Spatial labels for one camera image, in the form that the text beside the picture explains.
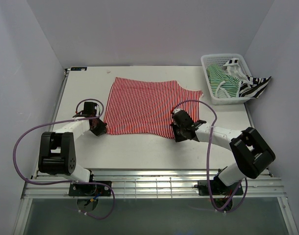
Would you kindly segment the red white striped tank top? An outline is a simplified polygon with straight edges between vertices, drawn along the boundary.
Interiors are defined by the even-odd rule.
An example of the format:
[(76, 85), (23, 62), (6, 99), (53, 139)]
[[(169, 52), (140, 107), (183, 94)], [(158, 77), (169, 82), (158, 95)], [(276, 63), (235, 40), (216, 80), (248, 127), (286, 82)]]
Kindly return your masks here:
[(188, 90), (175, 80), (147, 82), (116, 77), (111, 87), (104, 121), (109, 135), (153, 134), (173, 139), (171, 111), (185, 110), (199, 120), (201, 90)]

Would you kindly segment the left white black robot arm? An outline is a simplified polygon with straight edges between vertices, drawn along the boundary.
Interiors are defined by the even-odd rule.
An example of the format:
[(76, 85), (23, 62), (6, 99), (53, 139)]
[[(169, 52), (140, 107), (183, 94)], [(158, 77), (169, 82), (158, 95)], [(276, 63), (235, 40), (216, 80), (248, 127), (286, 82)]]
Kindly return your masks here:
[(77, 163), (75, 141), (86, 132), (95, 136), (105, 134), (107, 124), (100, 119), (104, 111), (100, 101), (85, 99), (80, 103), (84, 104), (83, 109), (79, 111), (79, 106), (76, 106), (72, 121), (68, 121), (62, 128), (41, 135), (38, 170), (81, 182), (79, 189), (89, 196), (96, 192), (97, 184), (90, 179), (91, 171)]

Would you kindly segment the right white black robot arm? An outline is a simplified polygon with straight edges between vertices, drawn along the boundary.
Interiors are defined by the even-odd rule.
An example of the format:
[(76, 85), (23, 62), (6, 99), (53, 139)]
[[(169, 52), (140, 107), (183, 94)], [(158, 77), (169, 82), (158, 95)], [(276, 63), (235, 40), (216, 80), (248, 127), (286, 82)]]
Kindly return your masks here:
[(172, 111), (172, 119), (176, 142), (210, 142), (232, 152), (235, 163), (210, 181), (219, 194), (226, 194), (234, 183), (244, 178), (257, 178), (275, 160), (275, 153), (253, 127), (240, 131), (211, 126), (204, 120), (194, 122), (182, 109)]

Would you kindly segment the green white striped tank top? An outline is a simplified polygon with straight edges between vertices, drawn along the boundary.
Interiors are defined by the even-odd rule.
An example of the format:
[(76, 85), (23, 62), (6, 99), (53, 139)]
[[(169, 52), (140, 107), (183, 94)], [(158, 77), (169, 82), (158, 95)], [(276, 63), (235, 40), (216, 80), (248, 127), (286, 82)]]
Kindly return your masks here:
[(238, 98), (241, 80), (228, 75), (217, 64), (206, 68), (211, 92), (215, 98)]

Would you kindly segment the black white striped tank top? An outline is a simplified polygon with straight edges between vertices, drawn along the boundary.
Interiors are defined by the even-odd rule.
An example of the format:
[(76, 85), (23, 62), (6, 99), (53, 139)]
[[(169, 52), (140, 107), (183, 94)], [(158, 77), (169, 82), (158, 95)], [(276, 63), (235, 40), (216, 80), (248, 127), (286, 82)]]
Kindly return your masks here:
[(271, 76), (268, 78), (259, 78), (246, 75), (241, 70), (238, 58), (229, 59), (223, 65), (223, 69), (228, 75), (241, 81), (239, 97), (258, 98), (272, 79)]

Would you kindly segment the blue label sticker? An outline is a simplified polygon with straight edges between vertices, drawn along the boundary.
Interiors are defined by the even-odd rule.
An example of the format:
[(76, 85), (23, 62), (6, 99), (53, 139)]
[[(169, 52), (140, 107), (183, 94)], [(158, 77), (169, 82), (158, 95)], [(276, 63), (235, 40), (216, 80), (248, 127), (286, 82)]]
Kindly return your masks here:
[(87, 71), (87, 67), (72, 67), (71, 71)]

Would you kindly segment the white plastic basket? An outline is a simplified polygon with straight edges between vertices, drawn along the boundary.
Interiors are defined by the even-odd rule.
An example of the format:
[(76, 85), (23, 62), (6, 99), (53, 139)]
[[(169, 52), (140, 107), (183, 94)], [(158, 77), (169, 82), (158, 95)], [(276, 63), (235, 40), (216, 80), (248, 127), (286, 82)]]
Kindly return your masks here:
[(252, 97), (241, 96), (241, 86), (249, 85), (249, 68), (240, 54), (209, 54), (201, 57), (211, 102), (214, 105), (241, 104)]

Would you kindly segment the aluminium frame rail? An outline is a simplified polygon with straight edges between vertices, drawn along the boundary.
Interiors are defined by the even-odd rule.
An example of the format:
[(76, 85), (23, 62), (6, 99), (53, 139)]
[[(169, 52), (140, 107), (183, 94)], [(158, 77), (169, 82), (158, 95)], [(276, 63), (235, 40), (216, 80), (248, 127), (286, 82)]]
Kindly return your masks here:
[[(117, 199), (176, 199), (197, 198), (198, 189), (194, 186), (206, 179), (204, 170), (94, 170), (96, 181), (111, 181)], [(37, 185), (26, 184), (23, 199), (62, 199), (68, 198), (68, 183), (59, 176), (37, 172), (34, 181)], [(242, 183), (248, 188), (248, 198), (285, 197), (280, 178), (273, 177), (268, 170), (256, 179)]]

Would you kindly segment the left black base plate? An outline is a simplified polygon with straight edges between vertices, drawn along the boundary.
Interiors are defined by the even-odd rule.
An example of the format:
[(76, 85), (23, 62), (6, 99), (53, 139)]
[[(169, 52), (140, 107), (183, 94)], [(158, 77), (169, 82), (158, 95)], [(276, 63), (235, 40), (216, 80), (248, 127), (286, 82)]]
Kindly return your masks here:
[(94, 197), (96, 195), (100, 196), (110, 196), (111, 191), (109, 187), (112, 186), (111, 181), (97, 181), (97, 183), (103, 184), (103, 185), (82, 185), (82, 184), (74, 184), (70, 185), (69, 187), (69, 196), (74, 197)]

